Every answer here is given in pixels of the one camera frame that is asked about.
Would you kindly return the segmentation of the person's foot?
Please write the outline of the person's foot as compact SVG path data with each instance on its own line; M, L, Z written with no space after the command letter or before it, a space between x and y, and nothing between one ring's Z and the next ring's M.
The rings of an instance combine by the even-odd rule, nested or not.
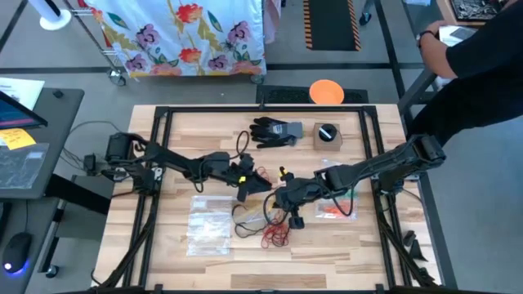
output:
M364 5L362 7L362 11L361 11L360 19L359 19L361 26L365 26L370 22L370 20L372 18L371 8L374 6L374 3L375 3L375 0L365 0L364 1Z

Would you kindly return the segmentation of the white document sheet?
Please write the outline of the white document sheet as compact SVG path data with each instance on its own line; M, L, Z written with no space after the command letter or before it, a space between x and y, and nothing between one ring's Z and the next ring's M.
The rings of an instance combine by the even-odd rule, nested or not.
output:
M439 27L438 34L441 42L448 47L452 47L470 38L475 32L476 29L468 27L446 25Z

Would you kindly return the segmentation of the black hazard-striped floor mat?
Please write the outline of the black hazard-striped floor mat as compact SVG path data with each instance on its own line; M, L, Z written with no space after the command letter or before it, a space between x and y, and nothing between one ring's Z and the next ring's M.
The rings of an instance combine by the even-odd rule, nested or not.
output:
M303 0L306 47L313 51L360 51L352 0Z

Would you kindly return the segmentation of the wide black rubber band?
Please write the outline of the wide black rubber band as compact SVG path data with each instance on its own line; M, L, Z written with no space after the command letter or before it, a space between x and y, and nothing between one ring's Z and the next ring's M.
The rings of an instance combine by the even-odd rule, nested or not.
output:
M262 224L247 224L238 221L238 210L244 206L243 204L235 204L231 210L231 219L234 224L234 232L239 238L249 238L262 233L268 226L267 222Z

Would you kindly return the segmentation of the white round pole base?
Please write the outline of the white round pole base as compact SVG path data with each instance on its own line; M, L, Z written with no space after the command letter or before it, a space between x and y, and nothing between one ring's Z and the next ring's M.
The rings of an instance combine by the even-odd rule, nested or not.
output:
M29 4L40 15L40 26L49 31L63 29L72 18L67 9L60 9L53 0L28 0Z

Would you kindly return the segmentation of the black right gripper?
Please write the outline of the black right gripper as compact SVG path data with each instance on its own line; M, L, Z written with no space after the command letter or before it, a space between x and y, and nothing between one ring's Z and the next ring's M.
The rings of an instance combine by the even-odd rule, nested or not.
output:
M285 183L285 186L275 189L268 195L268 198L275 198L270 202L271 208L281 208L290 214L288 218L290 229L304 229L304 220L298 214L299 207L322 198L325 188L317 177L311 179L295 177L291 172L280 177L280 180Z

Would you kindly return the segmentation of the black computer mouse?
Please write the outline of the black computer mouse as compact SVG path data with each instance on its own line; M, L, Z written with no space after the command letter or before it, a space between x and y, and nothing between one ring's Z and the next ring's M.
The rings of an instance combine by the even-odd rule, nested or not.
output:
M8 274L22 271L29 259L32 235L20 232L12 236L2 253L2 268Z

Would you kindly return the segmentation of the metal garment rack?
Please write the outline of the metal garment rack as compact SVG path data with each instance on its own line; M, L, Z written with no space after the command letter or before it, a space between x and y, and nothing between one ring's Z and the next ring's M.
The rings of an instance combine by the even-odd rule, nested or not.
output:
M104 47L105 42L100 43L98 38L92 33L92 31L87 27L85 21L83 20L85 17L95 16L92 9L85 3L84 0L74 0L78 2L78 5L76 7L71 3L70 0L61 1L65 4L66 9L72 14L73 18L76 19L83 31L94 43L96 49L108 63L109 68L106 70L107 78L118 87L125 86L127 81L126 78L123 76L123 71L115 64L115 62L118 60L117 52L111 46Z

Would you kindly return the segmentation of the black tray with white parts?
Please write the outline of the black tray with white parts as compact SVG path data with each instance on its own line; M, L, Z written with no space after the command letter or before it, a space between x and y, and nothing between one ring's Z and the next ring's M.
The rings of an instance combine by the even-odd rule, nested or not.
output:
M503 0L449 0L459 21L487 21L504 7Z

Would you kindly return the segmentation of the white floral cloth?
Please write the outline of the white floral cloth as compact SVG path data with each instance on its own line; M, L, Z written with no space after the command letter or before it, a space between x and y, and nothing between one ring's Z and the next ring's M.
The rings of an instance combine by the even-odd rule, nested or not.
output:
M262 0L85 0L132 78L266 74Z

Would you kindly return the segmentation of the black tape roll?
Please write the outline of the black tape roll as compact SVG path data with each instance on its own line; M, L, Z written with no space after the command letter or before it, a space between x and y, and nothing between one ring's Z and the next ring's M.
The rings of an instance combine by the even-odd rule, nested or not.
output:
M319 138L324 142L331 142L337 138L337 128L330 123L320 125L318 130Z

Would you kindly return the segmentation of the yellow sticky note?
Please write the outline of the yellow sticky note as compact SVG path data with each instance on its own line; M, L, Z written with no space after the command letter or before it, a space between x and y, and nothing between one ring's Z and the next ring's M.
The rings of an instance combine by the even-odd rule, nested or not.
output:
M9 150L35 145L34 138L22 128L0 130L0 145L5 145Z

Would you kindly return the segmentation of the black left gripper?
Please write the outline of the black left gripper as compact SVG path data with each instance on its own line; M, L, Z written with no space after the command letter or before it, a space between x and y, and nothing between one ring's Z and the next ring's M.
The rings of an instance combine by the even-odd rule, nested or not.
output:
M251 194L272 191L272 184L269 180L263 176L254 175L254 160L250 154L240 155L239 162L230 165L229 174L232 185L238 188L236 198L242 203Z

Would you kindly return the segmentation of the dark computer monitor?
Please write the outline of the dark computer monitor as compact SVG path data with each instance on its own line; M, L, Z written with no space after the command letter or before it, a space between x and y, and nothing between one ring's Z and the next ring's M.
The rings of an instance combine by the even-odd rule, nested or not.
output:
M0 130L46 127L47 121L0 91Z

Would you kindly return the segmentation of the dark grey work glove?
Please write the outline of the dark grey work glove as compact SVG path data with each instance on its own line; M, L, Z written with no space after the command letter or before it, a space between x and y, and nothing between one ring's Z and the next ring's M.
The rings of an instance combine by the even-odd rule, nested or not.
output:
M294 146L297 142L296 136L274 134L271 132L254 132L250 135L252 141L257 142L258 149L277 148L283 146Z

